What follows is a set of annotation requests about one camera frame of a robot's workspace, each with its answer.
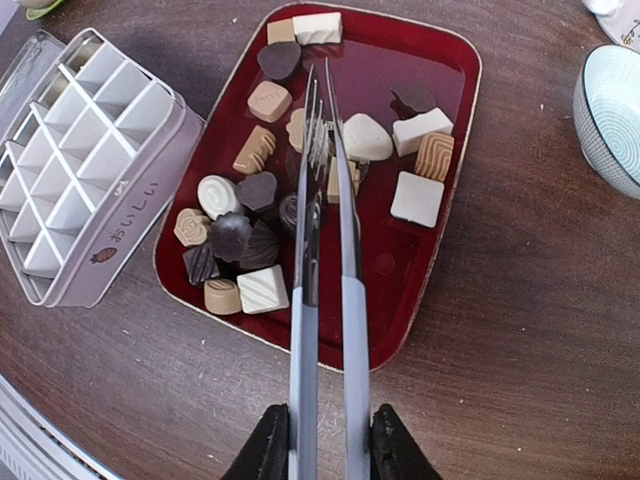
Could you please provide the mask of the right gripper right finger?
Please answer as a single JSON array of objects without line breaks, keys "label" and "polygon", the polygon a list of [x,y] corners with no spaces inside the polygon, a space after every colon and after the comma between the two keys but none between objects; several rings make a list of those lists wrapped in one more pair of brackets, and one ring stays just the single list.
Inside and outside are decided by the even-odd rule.
[{"label": "right gripper right finger", "polygon": [[390,404],[375,412],[370,441],[372,479],[443,479]]}]

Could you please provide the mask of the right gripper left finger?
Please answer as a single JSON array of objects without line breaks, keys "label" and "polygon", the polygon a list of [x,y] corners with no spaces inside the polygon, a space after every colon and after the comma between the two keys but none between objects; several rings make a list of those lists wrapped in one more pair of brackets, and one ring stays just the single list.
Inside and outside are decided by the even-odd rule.
[{"label": "right gripper left finger", "polygon": [[285,480],[289,463],[289,410],[270,405],[222,480]]}]

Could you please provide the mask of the white metal tongs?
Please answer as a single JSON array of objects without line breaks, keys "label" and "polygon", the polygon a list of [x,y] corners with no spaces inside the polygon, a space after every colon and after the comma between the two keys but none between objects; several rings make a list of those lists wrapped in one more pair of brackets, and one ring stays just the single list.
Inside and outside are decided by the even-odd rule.
[{"label": "white metal tongs", "polygon": [[291,479],[316,479],[320,323],[332,307],[341,321],[345,473],[371,478],[370,376],[361,226],[343,121],[330,65],[308,71],[291,299],[289,467]]}]

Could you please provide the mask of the lilac tin box with dividers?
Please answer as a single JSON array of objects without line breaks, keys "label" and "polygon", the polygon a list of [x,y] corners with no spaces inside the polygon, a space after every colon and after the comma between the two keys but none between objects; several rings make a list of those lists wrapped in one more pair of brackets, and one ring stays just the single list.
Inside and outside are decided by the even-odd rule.
[{"label": "lilac tin box with dividers", "polygon": [[36,306],[96,305],[176,193],[205,122],[87,28],[1,80],[1,241]]}]

